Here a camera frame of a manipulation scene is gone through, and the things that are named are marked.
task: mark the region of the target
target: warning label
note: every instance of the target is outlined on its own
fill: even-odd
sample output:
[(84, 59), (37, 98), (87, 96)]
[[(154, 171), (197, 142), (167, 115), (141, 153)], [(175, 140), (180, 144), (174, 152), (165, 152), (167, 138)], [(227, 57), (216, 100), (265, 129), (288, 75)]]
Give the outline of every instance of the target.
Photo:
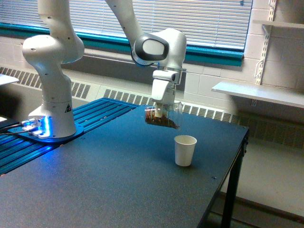
[(70, 104), (68, 104), (67, 107), (66, 107), (65, 113), (68, 113), (68, 112), (71, 112), (71, 111), (72, 111), (72, 108), (71, 108)]

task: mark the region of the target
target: table leg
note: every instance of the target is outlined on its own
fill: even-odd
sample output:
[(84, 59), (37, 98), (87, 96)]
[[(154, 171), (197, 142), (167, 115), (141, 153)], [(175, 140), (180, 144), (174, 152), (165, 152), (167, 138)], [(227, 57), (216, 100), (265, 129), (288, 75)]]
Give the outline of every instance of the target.
[(230, 177), (229, 177), (228, 188), (227, 188), (227, 193), (226, 193), (221, 228), (230, 227), (234, 201), (235, 201), (236, 195), (237, 195), (238, 180), (239, 180), (239, 175), (241, 172), (244, 150), (245, 150), (245, 148), (243, 145), (240, 153), (238, 154), (237, 160), (235, 161), (235, 163), (230, 171)]

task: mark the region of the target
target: white paper cup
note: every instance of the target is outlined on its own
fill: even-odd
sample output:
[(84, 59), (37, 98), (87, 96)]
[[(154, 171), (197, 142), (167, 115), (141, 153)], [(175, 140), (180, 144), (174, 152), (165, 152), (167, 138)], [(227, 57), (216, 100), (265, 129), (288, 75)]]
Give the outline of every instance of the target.
[(191, 165), (196, 138), (189, 135), (178, 135), (175, 140), (175, 163), (179, 166)]

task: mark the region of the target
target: teal window sill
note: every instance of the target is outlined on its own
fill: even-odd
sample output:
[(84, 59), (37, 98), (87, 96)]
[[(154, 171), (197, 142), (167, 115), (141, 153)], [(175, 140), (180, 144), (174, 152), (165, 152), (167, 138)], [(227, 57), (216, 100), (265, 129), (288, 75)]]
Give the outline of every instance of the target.
[[(35, 35), (49, 34), (49, 29), (0, 23), (0, 36), (28, 38)], [(129, 42), (126, 38), (95, 35), (77, 32), (86, 47), (99, 47), (121, 52), (130, 52)], [(186, 61), (204, 62), (230, 66), (241, 66), (244, 52), (212, 49), (207, 47), (187, 46)]]

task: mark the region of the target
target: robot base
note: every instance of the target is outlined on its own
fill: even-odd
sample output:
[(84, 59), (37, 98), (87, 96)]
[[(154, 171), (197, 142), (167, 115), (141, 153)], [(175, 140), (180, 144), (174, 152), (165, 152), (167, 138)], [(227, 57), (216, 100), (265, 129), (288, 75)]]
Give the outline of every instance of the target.
[[(16, 127), (16, 128), (13, 128), (13, 129), (10, 129), (9, 132), (11, 133), (14, 133), (14, 132), (22, 132), (22, 127)], [(48, 139), (40, 139), (36, 136), (33, 136), (32, 134), (30, 133), (20, 133), (20, 134), (17, 134), (21, 137), (24, 137), (24, 138), (27, 138), (27, 139), (31, 139), (31, 140), (34, 140), (36, 142), (39, 142), (39, 143), (48, 143), (48, 144), (63, 144), (63, 143), (67, 143), (69, 141), (72, 141), (73, 139), (81, 136), (84, 134), (84, 127), (79, 125), (79, 124), (76, 124), (76, 133), (71, 135), (71, 136), (68, 136), (68, 137), (64, 137), (64, 138), (48, 138)]]

